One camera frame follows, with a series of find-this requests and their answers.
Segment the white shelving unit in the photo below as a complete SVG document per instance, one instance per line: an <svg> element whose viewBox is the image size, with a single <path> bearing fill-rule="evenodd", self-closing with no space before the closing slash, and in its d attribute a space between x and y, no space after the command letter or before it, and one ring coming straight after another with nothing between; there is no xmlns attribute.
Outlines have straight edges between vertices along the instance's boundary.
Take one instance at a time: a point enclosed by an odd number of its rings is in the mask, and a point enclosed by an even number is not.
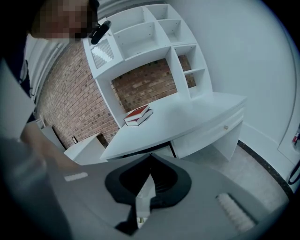
<svg viewBox="0 0 300 240"><path fill-rule="evenodd" d="M189 27L171 5L155 4L136 7L110 16L107 19L102 19L99 23L101 24L105 20L111 21L112 26L101 41L95 46L91 45L88 39L83 42L93 77L107 107L120 127L119 132L103 153L103 158L120 157L124 152L127 152L127 154L132 153L166 141L172 141L173 146L176 148L176 154L182 157L184 156L183 152L191 153L192 150L181 150L178 145L181 141L175 138L185 137L185 141L188 141L189 138L195 138L195 136L189 136L189 134L191 131L195 131L196 128L200 128L201 123L203 123L201 113L212 116L209 112L214 111L219 116L220 122L226 122L232 114L244 107L245 97L231 97L231 95L213 93L209 71L202 51ZM187 57L191 66L190 70L183 71L178 58L181 55ZM141 126L138 128L127 127L124 125L123 119L129 113L123 112L111 88L111 81L139 66L163 58L166 59L169 65L177 93L150 103L154 113ZM186 81L186 76L189 74L194 76L196 83L196 86L190 89ZM226 105L226 108L217 107L223 106L224 101L230 102L229 105ZM200 114L193 114L190 111L196 111ZM186 115L186 120L185 118L176 119L177 114ZM172 124L159 122L164 120L172 121L175 124L173 126ZM232 133L235 134L226 134L226 141L229 137L234 143L229 145L234 146L238 140L240 128L236 127L238 124L231 124L235 128ZM168 128L171 125L174 128L168 131L159 130L161 126ZM142 128L145 128L143 134L138 134L136 131L141 131ZM147 132L154 135L149 141L145 140ZM226 144L223 143L224 140L221 139L224 134L218 133L214 137L211 136L206 139L210 139L208 140L209 144L218 139L216 147L229 159L231 156L228 152L233 153L233 147L230 147L228 151ZM127 137L133 135L139 141L139 143L136 143L136 146L139 147L130 147L125 144L127 147L127 151L125 151L120 144L126 141ZM119 154L115 154L116 148L121 149Z"/></svg>

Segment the floor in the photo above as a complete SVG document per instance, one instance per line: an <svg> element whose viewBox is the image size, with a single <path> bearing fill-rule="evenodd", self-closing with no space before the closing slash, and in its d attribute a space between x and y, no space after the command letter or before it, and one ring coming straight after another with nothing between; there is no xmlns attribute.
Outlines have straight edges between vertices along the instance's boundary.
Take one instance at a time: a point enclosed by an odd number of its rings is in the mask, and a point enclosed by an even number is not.
<svg viewBox="0 0 300 240"><path fill-rule="evenodd" d="M231 161L227 161L212 145L184 157L183 160L208 166L224 174L249 191L270 212L289 201L275 179L239 146L237 146Z"/></svg>

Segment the book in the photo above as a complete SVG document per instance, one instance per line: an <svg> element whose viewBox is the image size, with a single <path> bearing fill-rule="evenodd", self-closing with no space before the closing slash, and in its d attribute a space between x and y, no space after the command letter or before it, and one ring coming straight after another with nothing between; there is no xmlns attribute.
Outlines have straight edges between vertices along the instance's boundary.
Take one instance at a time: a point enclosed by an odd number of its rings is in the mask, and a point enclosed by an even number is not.
<svg viewBox="0 0 300 240"><path fill-rule="evenodd" d="M144 122L147 118L149 118L153 114L152 109L148 109L148 111L138 119L134 119L132 121L126 122L127 126L139 126L142 122Z"/></svg>
<svg viewBox="0 0 300 240"><path fill-rule="evenodd" d="M141 118L149 109L149 105L139 107L135 109L132 113L130 113L126 118L124 118L125 122L129 122L138 118Z"/></svg>

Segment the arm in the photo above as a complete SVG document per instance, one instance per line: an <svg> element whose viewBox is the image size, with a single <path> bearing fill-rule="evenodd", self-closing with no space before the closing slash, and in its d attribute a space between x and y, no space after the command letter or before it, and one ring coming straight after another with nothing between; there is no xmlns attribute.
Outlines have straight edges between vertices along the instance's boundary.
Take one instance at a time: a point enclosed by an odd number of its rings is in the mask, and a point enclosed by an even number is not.
<svg viewBox="0 0 300 240"><path fill-rule="evenodd" d="M55 159L62 171L75 171L79 165L69 159L64 153L49 141L38 128L35 121L27 123L22 134L21 140L28 144L40 157Z"/></svg>

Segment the stack of books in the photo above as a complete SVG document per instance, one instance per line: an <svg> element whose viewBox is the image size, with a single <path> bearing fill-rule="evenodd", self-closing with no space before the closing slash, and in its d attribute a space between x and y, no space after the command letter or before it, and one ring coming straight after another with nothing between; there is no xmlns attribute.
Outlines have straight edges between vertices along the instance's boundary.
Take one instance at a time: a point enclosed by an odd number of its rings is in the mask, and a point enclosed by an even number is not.
<svg viewBox="0 0 300 240"><path fill-rule="evenodd" d="M139 126L142 122L149 118L151 114L153 114L153 110L150 109L149 105L146 105L132 111L132 113L124 118L124 121L127 126Z"/></svg>

